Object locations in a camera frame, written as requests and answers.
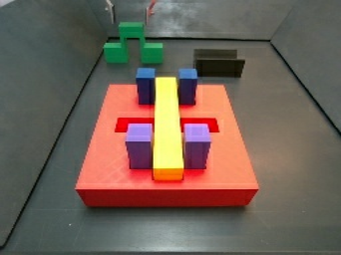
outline gray wall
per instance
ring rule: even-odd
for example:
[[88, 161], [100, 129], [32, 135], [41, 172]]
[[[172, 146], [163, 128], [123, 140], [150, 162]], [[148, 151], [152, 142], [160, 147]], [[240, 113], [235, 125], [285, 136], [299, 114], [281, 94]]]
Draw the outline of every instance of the gray wall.
[[0, 246], [105, 41], [85, 0], [0, 9]]
[[299, 0], [271, 44], [341, 130], [341, 1]]
[[[270, 40], [297, 0], [158, 0], [148, 37]], [[108, 36], [117, 36], [105, 0], [88, 0]], [[117, 23], [144, 22], [150, 0], [112, 0]]]

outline red base plate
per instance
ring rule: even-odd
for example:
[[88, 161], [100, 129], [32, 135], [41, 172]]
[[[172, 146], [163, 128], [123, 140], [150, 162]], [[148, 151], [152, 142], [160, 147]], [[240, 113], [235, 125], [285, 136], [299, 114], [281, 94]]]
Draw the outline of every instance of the red base plate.
[[258, 183], [223, 85], [198, 85], [196, 105], [180, 106], [182, 118], [216, 119], [207, 169], [186, 169], [183, 181], [154, 181], [152, 171], [131, 170], [119, 118], [152, 118], [139, 106], [135, 85], [111, 85], [76, 184], [88, 206], [243, 206]]

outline purple block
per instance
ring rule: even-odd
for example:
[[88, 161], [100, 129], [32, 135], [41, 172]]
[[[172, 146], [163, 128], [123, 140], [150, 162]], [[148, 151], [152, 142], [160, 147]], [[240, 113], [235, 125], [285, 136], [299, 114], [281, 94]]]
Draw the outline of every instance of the purple block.
[[152, 139], [151, 124], [129, 124], [125, 137], [129, 169], [152, 168]]
[[206, 124], [184, 125], [183, 161], [186, 169], [206, 169], [210, 133]]

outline yellow bar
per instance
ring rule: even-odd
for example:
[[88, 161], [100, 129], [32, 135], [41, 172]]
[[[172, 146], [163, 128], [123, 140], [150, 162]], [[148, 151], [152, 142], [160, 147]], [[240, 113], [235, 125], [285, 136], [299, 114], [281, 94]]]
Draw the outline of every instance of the yellow bar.
[[183, 156], [175, 78], [156, 78], [154, 179], [182, 180]]

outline gray floor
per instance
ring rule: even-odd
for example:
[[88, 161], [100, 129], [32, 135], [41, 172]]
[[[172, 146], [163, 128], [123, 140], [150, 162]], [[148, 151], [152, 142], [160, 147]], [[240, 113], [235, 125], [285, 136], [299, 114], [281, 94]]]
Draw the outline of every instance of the gray floor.
[[[105, 0], [87, 0], [109, 37], [120, 22], [144, 22], [151, 0], [111, 0], [117, 24], [111, 23]], [[270, 40], [297, 0], [158, 0], [148, 37]]]
[[91, 209], [73, 190], [108, 84], [128, 65], [99, 63], [4, 251], [341, 251], [341, 140], [265, 42], [166, 43], [160, 76], [191, 67], [194, 48], [238, 49], [240, 79], [224, 83], [259, 192], [244, 208]]

